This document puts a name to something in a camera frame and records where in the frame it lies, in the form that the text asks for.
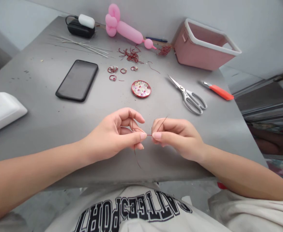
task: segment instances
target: metal table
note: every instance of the metal table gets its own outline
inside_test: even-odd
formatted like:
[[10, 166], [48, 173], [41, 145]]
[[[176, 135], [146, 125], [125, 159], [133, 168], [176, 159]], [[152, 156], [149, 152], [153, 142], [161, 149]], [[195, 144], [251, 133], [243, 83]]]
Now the metal table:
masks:
[[[192, 122], [205, 143], [222, 150], [266, 163], [254, 142], [235, 101], [225, 101], [198, 81], [205, 80], [228, 89], [219, 70], [210, 72], [181, 65], [170, 52], [158, 57], [155, 51], [139, 46], [138, 71], [130, 70], [135, 63], [119, 57], [118, 49], [132, 44], [121, 35], [110, 38], [106, 31], [96, 29], [90, 40], [93, 46], [113, 50], [114, 58], [85, 52], [75, 44], [60, 43], [50, 34], [71, 36], [65, 20], [57, 17], [33, 42], [0, 70], [0, 92], [15, 96], [28, 114], [0, 130], [0, 160], [36, 153], [85, 137], [109, 113], [123, 107], [139, 111], [146, 120], [142, 128], [150, 133], [156, 118], [184, 118]], [[60, 46], [80, 49], [73, 50]], [[66, 101], [55, 92], [75, 60], [97, 63], [99, 71], [85, 102]], [[110, 81], [107, 68], [116, 65], [127, 68], [125, 75], [117, 73], [120, 81]], [[182, 101], [181, 93], [167, 74], [189, 90], [199, 94], [208, 104], [201, 116], [192, 114]], [[133, 81], [144, 80], [152, 93], [145, 99], [135, 97], [130, 88]], [[143, 142], [144, 150], [125, 149], [115, 157], [77, 170], [58, 181], [53, 187], [85, 187], [97, 183], [159, 182], [211, 177], [199, 164], [183, 159], [172, 147], [154, 145], [150, 138]]]

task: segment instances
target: phone screen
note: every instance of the phone screen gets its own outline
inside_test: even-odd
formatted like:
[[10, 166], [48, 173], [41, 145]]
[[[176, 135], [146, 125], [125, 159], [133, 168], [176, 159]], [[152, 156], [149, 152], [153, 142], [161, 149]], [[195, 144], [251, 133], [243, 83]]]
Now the phone screen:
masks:
[[96, 76], [98, 65], [76, 60], [55, 95], [59, 98], [83, 102]]

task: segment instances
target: pink plastic container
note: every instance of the pink plastic container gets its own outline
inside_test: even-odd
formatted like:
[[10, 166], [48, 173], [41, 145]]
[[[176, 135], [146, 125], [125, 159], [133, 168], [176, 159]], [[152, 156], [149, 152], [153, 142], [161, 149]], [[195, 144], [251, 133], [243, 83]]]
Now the pink plastic container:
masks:
[[241, 50], [223, 31], [191, 19], [186, 19], [180, 30], [175, 51], [180, 64], [206, 70], [216, 70], [241, 54]]

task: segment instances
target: fingernail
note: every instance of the fingernail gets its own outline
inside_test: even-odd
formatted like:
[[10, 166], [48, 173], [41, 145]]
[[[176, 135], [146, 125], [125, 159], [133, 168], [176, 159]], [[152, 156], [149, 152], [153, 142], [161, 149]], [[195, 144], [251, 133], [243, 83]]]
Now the fingernail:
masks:
[[162, 133], [161, 133], [161, 132], [154, 132], [154, 133], [152, 134], [152, 136], [153, 136], [153, 138], [155, 138], [156, 140], [159, 140], [159, 139], [161, 139], [161, 137], [162, 137]]
[[147, 137], [147, 134], [146, 134], [146, 133], [141, 133], [141, 134], [140, 134], [141, 140], [145, 139], [146, 137]]

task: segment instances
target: round container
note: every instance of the round container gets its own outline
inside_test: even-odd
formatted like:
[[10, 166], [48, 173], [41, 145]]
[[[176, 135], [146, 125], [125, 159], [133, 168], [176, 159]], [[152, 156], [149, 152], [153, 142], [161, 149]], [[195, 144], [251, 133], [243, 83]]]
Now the round container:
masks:
[[132, 84], [131, 90], [133, 94], [139, 98], [146, 98], [151, 93], [150, 85], [145, 81], [135, 81]]

